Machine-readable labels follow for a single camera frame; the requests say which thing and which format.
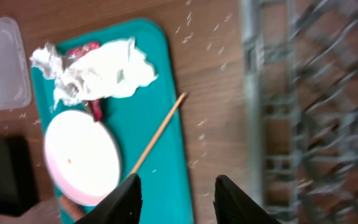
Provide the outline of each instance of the wooden table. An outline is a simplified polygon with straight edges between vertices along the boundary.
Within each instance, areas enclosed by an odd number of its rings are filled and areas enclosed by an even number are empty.
[[[1,16],[19,24],[27,57],[47,41],[59,43],[136,17],[155,21],[170,44],[177,90],[190,93],[181,117],[196,223],[216,223],[217,175],[226,174],[247,187],[237,0],[0,0]],[[38,118],[34,99],[26,108],[0,111],[0,137],[23,134],[30,144],[42,201],[20,218],[0,216],[0,223],[60,222]]]

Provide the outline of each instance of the clear plastic container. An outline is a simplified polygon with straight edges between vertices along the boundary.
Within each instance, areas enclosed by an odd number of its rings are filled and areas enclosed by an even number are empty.
[[[0,110],[21,108],[31,101],[29,72],[19,27],[0,18]]]

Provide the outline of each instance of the crumpled napkin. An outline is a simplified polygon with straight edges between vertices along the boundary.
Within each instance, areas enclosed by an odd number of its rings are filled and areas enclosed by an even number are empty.
[[[148,86],[157,75],[146,54],[135,47],[135,38],[107,42],[91,50],[77,61],[59,55],[52,44],[45,44],[32,54],[33,67],[39,68],[45,79],[55,80],[54,108],[60,100],[74,106],[100,98],[132,96],[138,87]]]

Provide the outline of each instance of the pink plate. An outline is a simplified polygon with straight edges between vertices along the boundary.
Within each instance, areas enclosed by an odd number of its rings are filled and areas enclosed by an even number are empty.
[[[45,135],[48,171],[71,200],[97,205],[114,190],[121,174],[115,140],[100,122],[82,111],[58,114]]]

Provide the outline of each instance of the gray dish rack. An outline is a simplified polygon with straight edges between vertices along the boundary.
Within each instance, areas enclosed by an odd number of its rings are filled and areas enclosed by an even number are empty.
[[[358,1],[241,9],[246,192],[282,223],[358,223]]]

